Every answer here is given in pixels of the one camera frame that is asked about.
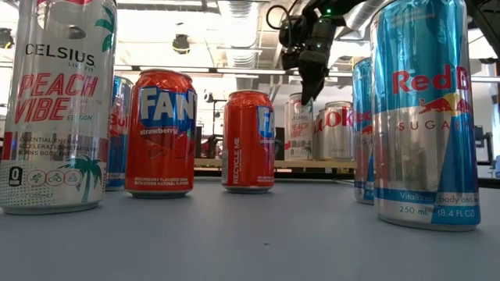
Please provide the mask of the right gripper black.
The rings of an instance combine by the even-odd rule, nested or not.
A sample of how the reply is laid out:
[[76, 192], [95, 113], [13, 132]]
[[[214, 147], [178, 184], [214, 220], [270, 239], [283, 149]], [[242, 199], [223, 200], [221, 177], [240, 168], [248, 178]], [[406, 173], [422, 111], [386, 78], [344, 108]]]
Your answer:
[[[306, 105], [312, 96], [317, 98], [323, 90], [325, 77], [329, 73], [328, 59], [330, 58], [330, 49], [335, 31], [338, 27], [338, 20], [338, 17], [322, 16], [312, 24], [307, 34], [305, 47], [300, 55], [298, 67], [300, 77], [302, 78], [301, 103], [303, 105]], [[318, 59], [316, 89], [314, 62], [311, 62], [309, 59]]]

